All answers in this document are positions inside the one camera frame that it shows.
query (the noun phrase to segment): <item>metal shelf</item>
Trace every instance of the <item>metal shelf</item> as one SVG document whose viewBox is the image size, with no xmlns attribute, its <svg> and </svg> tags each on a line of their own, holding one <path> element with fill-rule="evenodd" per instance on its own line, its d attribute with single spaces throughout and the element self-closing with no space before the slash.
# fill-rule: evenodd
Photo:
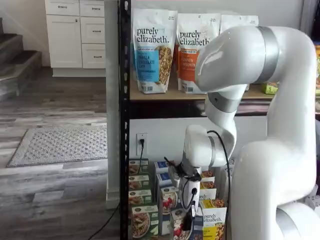
<svg viewBox="0 0 320 240">
<path fill-rule="evenodd" d="M 118 5 L 120 239 L 128 239 L 131 0 Z"/>
<path fill-rule="evenodd" d="M 120 239 L 128 239 L 128 183 L 130 119 L 195 118 L 205 117 L 206 95 L 188 95 L 178 91 L 175 81 L 166 94 L 146 95 L 138 91 L 130 80 L 131 54 L 131 0 L 119 0 L 118 5 L 118 59 L 119 59 L 119 169 L 120 169 Z M 272 95 L 253 87 L 245 93 L 236 116 L 265 116 Z"/>
</svg>

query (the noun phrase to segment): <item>electrical outlet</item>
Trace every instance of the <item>electrical outlet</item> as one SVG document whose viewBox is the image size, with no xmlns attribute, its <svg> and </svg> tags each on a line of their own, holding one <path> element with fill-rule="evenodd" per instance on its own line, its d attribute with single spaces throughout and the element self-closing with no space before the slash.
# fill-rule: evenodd
<svg viewBox="0 0 320 240">
<path fill-rule="evenodd" d="M 142 151 L 142 145 L 139 142 L 140 139 L 144 139 L 142 158 L 146 158 L 148 154 L 148 134 L 147 133 L 136 134 L 136 155 L 138 157 L 140 157 L 141 151 Z"/>
</svg>

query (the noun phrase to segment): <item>white cabinet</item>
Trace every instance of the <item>white cabinet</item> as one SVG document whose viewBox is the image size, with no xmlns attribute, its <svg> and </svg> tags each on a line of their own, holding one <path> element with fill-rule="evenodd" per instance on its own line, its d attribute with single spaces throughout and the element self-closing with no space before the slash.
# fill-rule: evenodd
<svg viewBox="0 0 320 240">
<path fill-rule="evenodd" d="M 79 0 L 45 0 L 48 15 L 79 16 Z"/>
<path fill-rule="evenodd" d="M 81 17 L 81 40 L 83 44 L 105 43 L 105 19 Z"/>
<path fill-rule="evenodd" d="M 53 75 L 99 77 L 105 74 L 104 0 L 43 1 Z"/>
<path fill-rule="evenodd" d="M 104 44 L 82 44 L 84 69 L 104 69 L 106 67 L 106 46 Z"/>
<path fill-rule="evenodd" d="M 46 16 L 52 68 L 82 68 L 78 16 Z"/>
<path fill-rule="evenodd" d="M 80 13 L 84 17 L 104 17 L 105 7 L 103 0 L 80 0 Z"/>
</svg>

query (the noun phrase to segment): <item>white wall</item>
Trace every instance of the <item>white wall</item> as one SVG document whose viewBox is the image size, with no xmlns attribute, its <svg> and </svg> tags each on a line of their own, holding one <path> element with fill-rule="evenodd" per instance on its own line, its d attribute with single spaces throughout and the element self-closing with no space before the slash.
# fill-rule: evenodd
<svg viewBox="0 0 320 240">
<path fill-rule="evenodd" d="M 42 52 L 42 64 L 50 66 L 45 0 L 0 0 L 5 33 L 23 35 L 26 50 Z"/>
<path fill-rule="evenodd" d="M 131 0 L 136 8 L 164 8 L 180 13 L 235 12 L 257 15 L 261 26 L 300 27 L 304 0 Z"/>
<path fill-rule="evenodd" d="M 267 136 L 265 116 L 236 117 L 237 143 L 234 155 L 247 143 L 264 140 Z M 206 117 L 174 119 L 137 119 L 130 121 L 130 158 L 136 155 L 138 133 L 147 133 L 147 152 L 144 157 L 151 162 L 169 160 L 181 161 L 184 149 L 185 131 L 190 124 L 199 124 L 207 130 L 219 129 Z"/>
</svg>

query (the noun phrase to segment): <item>cabinet drawer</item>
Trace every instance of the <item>cabinet drawer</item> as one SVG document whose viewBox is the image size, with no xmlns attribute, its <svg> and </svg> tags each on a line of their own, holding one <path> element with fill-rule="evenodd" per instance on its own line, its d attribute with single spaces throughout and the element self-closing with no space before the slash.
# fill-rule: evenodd
<svg viewBox="0 0 320 240">
<path fill-rule="evenodd" d="M 106 68 L 106 46 L 104 44 L 82 44 L 84 69 Z"/>
<path fill-rule="evenodd" d="M 80 15 L 84 17 L 104 17 L 105 4 L 103 0 L 80 0 Z"/>
<path fill-rule="evenodd" d="M 79 0 L 45 0 L 47 15 L 79 16 Z"/>
<path fill-rule="evenodd" d="M 103 17 L 81 17 L 81 39 L 83 44 L 104 44 L 105 19 Z"/>
</svg>

